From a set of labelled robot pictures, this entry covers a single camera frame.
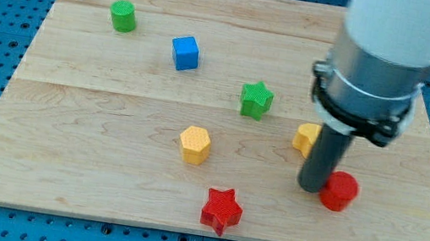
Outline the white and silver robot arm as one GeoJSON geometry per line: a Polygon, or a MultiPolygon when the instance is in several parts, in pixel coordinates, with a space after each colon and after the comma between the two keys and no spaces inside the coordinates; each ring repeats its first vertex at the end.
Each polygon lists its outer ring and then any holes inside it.
{"type": "Polygon", "coordinates": [[[349,0],[335,44],[313,74],[325,124],[388,145],[414,118],[430,74],[430,0],[349,0]]]}

